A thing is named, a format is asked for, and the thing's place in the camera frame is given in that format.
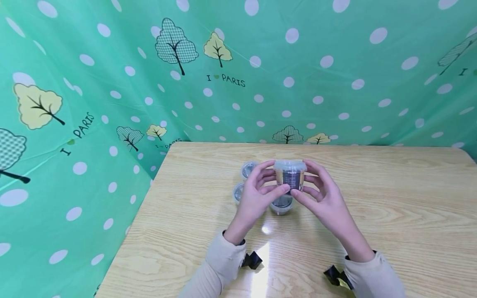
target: finger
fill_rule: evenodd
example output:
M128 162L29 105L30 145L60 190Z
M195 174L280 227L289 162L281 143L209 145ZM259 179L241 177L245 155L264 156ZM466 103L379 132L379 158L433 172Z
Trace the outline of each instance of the finger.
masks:
M303 206L307 207L307 209L309 209L310 211L312 211L313 213L315 213L315 209L316 209L316 206L317 206L317 202L316 200L310 198L309 196L307 196L306 194L302 193L301 191L297 190L297 189L292 189L291 190L291 195L295 198L295 200L297 200L300 204L302 204Z
M314 197L317 202L321 202L324 198L323 194L321 192L317 191L314 188L308 187L308 186L303 187L303 192L311 195L312 197Z
M283 184L283 185L275 187L268 194L264 195L264 198L267 201L267 204L271 204L271 202L278 199L281 195L286 194L289 190L290 190L290 185Z

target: white polka dot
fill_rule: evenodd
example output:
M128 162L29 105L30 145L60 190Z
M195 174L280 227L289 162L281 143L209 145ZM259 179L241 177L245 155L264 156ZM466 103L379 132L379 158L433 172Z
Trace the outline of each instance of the white polka dot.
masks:
M429 83L432 82L435 78L437 78L437 73L431 75L431 76L429 77L429 79L427 79L427 80L424 82L424 85L429 84Z
M314 103L314 104L321 104L321 103L323 103L323 100L324 100L324 99L323 99L323 96L315 96L315 97L313 97L313 103Z
M263 96L261 96L260 94L256 94L253 99L258 102L258 103L261 103L263 101Z
M333 10L337 13L343 12L350 5L350 0L333 0Z
M0 243L0 257L5 255L11 248L10 243Z
M464 147L465 143L463 142L458 142L452 145L452 148L461 148Z
M189 1L187 0L176 0L177 7L179 7L180 10L183 12L186 12L189 10Z
M15 23L12 19L10 18L5 18L7 20L7 23L10 25L10 27L18 33L21 37L25 37L25 33L20 29L20 27Z
M402 111L399 113L398 116L399 116L399 117L404 116L404 115L407 114L408 111L409 111L409 109L406 108L406 109L402 110Z
M257 0L245 0L245 12L249 16L254 16L259 11L259 2Z
M113 192L116 191L117 187L118 187L118 184L116 184L116 182L111 182L111 183L108 185L108 191L109 191L110 193L113 193Z
M338 118L339 118L340 120L346 120L346 119L348 119L349 117L350 117L350 115L349 115L348 113L341 113L341 114L338 115Z
M132 66L126 66L124 67L124 71L126 72L126 74L130 77L132 77L133 75L136 74L136 70L132 67Z
M100 255L97 255L95 256L92 260L91 260L91 265L95 266L97 265L99 262L101 262L101 260L104 258L104 255L103 254L100 254Z
M58 16L56 8L46 1L38 1L38 9L47 17L56 18Z
M391 104L391 100L389 98L385 98L378 103L378 107L384 108L389 106L390 104Z
M457 3L458 0L439 0L438 7L440 10L446 10L452 7L454 4Z
M288 43L295 43L298 40L299 36L300 34L298 33L298 30L296 28L290 28L285 34L285 39Z
M403 64L401 64L401 68L407 71L415 67L418 62L419 62L419 58L417 58L416 56L409 57L406 60L404 60Z
M423 127L423 126L424 126L424 119L422 119L422 118L417 119L417 120L415 121L415 126L416 126L416 128L421 128L421 127Z
M431 137L435 139L435 138L441 137L443 134L444 134L443 132L437 132L437 133L433 133Z
M285 85L285 87L292 87L293 85L295 84L295 80L292 78L292 77L286 77L284 80L283 80L283 85Z
M203 92L204 92L204 95L207 97L212 96L212 90L210 88L205 88Z
M83 212L81 207L75 207L75 208L70 209L70 211L68 211L68 213L66 214L66 220L67 221L73 221L73 220L77 219L78 217L80 217L81 212Z
M174 80L177 80L179 81L180 80L180 74L176 71L171 71L171 77L174 79Z
M141 55L141 57L146 59L146 53L144 53L143 49L141 49L140 47L137 47L137 51L139 52L139 55Z
M66 257L67 254L68 254L68 251L66 249L59 250L55 252L54 254L52 254L52 256L50 257L49 263L52 265L59 263Z
M218 36L221 40L225 40L225 35L224 35L224 32L222 31L222 29L220 29L220 28L215 28L214 32L217 33L217 36Z
M32 77L30 77L29 75L27 75L26 73L24 72L16 72L13 74L13 81L15 83L19 83L19 84L23 84L25 86L31 86L31 85L36 85L35 84L35 81L33 80Z
M77 162L73 166L73 173L77 175L83 175L86 173L86 170L88 169L88 166L84 162Z
M114 5L114 8L117 9L117 11L121 12L123 9L121 8L121 5L119 4L118 0L111 0L111 2Z
M109 37L111 35L111 30L109 30L108 26L104 24L98 24L98 32L104 37Z
M474 107L468 107L466 108L465 110L462 110L459 115L463 115L463 114L467 114L468 112L470 112L471 110L473 110Z
M353 88L355 90L359 90L363 87L364 87L364 80L362 80L362 79L358 79L358 80L354 81L353 83L351 83L351 88Z
M374 30L369 36L369 41L372 44L378 44L382 42L387 36L387 29L384 27Z
M0 205L13 207L20 205L28 199L28 192L24 189L12 189L0 195Z
M94 60L86 54L81 54L80 55L80 60L81 60L81 62L83 62L84 64L86 64L88 66L93 66L94 65Z
M104 222L103 229L108 230L113 226L114 219L109 218Z
M334 61L333 56L330 56L330 55L324 56L320 61L320 65L323 68L328 68L333 65L333 61Z
M40 49L40 51L46 55L46 52L45 52L45 49L41 46L41 44L39 44L37 41L33 41L33 43L38 47L38 49Z
M154 36L154 38L157 38L161 34L161 28L157 26L152 26L151 27L151 34Z
M75 85L75 86L73 86L73 88L79 95L83 96L83 90L81 90L80 87Z
M452 85L451 84L444 84L442 86L439 87L439 89L437 89L437 93L438 94L445 94L449 91L452 90Z
M259 56L252 56L250 57L250 65L255 68L260 67L260 65L262 65L262 60Z

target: light wood grain tabletop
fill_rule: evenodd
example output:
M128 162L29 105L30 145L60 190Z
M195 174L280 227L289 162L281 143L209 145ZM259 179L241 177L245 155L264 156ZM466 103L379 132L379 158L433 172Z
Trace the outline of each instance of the light wood grain tabletop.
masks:
M475 297L477 166L462 150L389 146L175 143L97 298L175 297L227 228L246 161L324 165L369 243L408 297ZM268 210L246 237L260 270L241 269L221 297L352 297L323 271L343 268L340 243L303 206Z

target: teal backdrop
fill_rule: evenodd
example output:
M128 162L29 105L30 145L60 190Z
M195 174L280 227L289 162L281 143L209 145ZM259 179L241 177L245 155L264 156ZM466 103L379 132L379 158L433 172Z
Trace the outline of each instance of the teal backdrop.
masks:
M0 0L0 296L93 297L175 142L477 158L476 11Z

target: beige sleeve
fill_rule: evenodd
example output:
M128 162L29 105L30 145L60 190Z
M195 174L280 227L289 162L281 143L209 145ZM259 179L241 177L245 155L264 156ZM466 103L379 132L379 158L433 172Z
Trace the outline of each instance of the beige sleeve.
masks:
M345 260L344 272L354 287L356 298L405 298L404 286L394 269L377 252L367 263Z
M204 263L179 293L179 298L216 298L237 273L245 258L245 244L235 246L222 233L209 246Z

